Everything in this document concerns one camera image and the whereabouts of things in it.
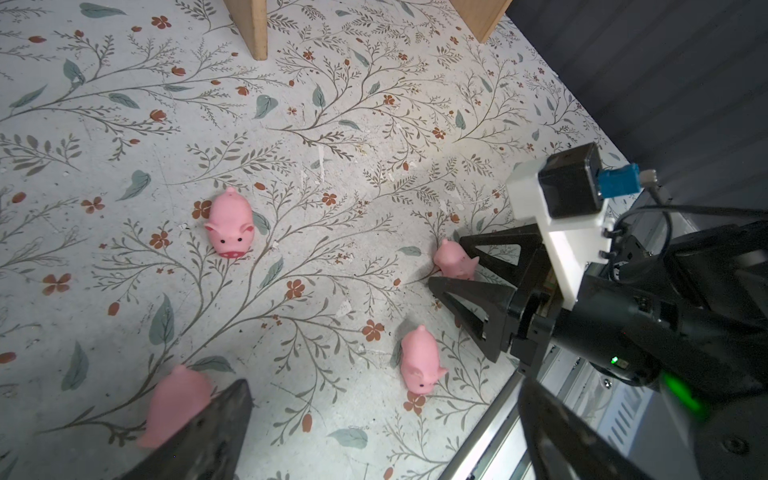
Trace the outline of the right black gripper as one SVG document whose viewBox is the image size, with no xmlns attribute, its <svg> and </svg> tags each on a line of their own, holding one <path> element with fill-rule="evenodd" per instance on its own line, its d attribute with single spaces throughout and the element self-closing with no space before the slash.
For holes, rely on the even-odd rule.
<svg viewBox="0 0 768 480">
<path fill-rule="evenodd" d="M 563 293 L 535 224 L 463 236 L 459 244 L 509 285 L 432 277 L 428 287 L 484 357 L 509 350 L 519 372 L 539 372 L 550 349 Z"/>
</svg>

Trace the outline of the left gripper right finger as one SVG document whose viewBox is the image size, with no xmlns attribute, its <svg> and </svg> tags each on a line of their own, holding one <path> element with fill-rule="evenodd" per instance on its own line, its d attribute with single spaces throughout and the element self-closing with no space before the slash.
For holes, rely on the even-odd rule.
<svg viewBox="0 0 768 480">
<path fill-rule="evenodd" d="M 517 401 L 527 451 L 538 479 L 646 479 L 538 381 L 524 379 Z"/>
</svg>

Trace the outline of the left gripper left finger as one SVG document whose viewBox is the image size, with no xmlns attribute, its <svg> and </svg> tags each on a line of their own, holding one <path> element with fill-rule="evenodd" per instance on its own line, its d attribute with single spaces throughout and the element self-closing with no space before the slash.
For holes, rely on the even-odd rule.
<svg viewBox="0 0 768 480">
<path fill-rule="evenodd" d="M 220 393 L 123 480 L 233 480 L 253 409 L 248 381 Z"/>
</svg>

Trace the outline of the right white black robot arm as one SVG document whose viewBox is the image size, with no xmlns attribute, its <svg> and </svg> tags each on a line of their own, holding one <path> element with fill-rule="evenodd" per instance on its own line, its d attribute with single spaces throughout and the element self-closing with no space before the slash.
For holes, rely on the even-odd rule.
<svg viewBox="0 0 768 480">
<path fill-rule="evenodd" d="M 607 259 L 622 260 L 623 270 L 586 276 L 573 306 L 563 291 L 545 291 L 554 263 L 533 225 L 461 239 L 474 251 L 521 246 L 514 265 L 481 256 L 499 283 L 430 279 L 432 294 L 488 359 L 504 352 L 517 358 L 509 384 L 520 391 L 518 411 L 538 478 L 643 477 L 537 383 L 551 345 L 616 380 L 658 391 L 702 478 L 766 477 L 767 265 L 755 253 L 767 243 L 767 214 L 724 207 L 705 214 L 730 223 L 667 238 L 648 258 L 629 249 L 628 229 L 618 222 L 607 233 Z"/>
</svg>

